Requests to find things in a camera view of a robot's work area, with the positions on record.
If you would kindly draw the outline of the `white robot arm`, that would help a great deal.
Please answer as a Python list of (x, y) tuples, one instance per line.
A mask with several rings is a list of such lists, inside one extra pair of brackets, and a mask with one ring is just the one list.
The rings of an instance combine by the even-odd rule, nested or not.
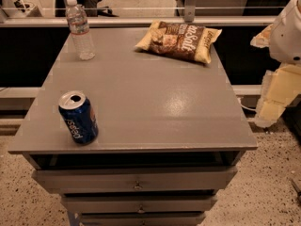
[(274, 72), (265, 73), (256, 106), (254, 122), (267, 128), (277, 122), (301, 93), (301, 0), (291, 0), (250, 44), (267, 47), (270, 57), (280, 63)]

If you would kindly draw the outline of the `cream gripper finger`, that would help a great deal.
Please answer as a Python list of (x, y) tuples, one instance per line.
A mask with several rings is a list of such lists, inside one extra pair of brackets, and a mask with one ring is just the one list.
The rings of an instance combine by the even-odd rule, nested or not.
[(281, 63), (267, 71), (261, 82), (261, 98), (256, 106), (255, 124), (268, 128), (277, 122), (286, 107), (301, 93), (301, 65)]
[(250, 45), (257, 48), (265, 48), (270, 46), (270, 34), (272, 30), (272, 24), (266, 26), (263, 31), (252, 38)]

